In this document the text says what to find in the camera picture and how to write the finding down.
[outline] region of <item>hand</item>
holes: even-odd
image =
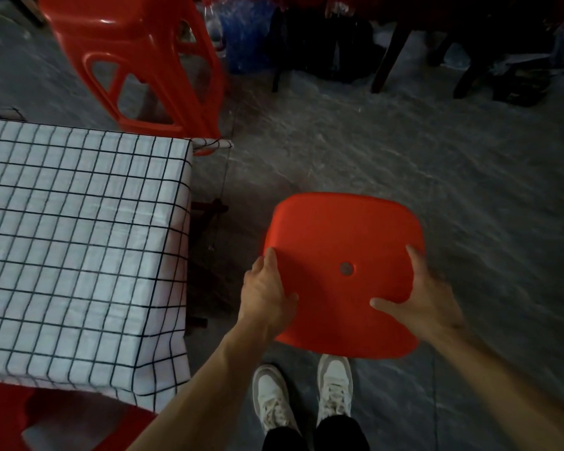
[[[406,247],[414,270],[410,298],[404,303],[392,303],[373,298],[370,305],[388,313],[416,337],[431,343],[447,331],[464,331],[466,322],[453,297],[451,285],[434,278],[426,259],[411,245]]]
[[[245,273],[238,324],[265,330],[274,340],[295,317],[298,299],[296,293],[286,297],[276,252],[268,248],[265,257],[258,257],[252,270]]]

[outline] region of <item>shoelace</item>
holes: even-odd
[[[323,404],[325,416],[346,414],[351,409],[351,400],[347,399],[347,386],[329,382],[327,385],[328,395]]]
[[[263,405],[262,422],[267,430],[289,425],[282,402],[280,397],[274,397]]]

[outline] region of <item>person's left arm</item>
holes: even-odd
[[[245,274],[236,325],[128,451],[224,449],[251,375],[271,341],[294,318],[297,299],[285,296],[270,248]]]

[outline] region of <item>forearm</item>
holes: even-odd
[[[265,331],[242,324],[233,327],[128,451],[223,449],[268,344]]]
[[[564,402],[550,398],[474,337],[447,332],[431,343],[520,449],[564,451]]]

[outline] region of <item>clear plastic bottle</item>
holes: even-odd
[[[211,38],[215,53],[219,58],[224,58],[226,56],[226,37],[224,36],[221,20],[213,10],[213,0],[203,0],[203,6],[205,26],[207,27],[207,33]]]

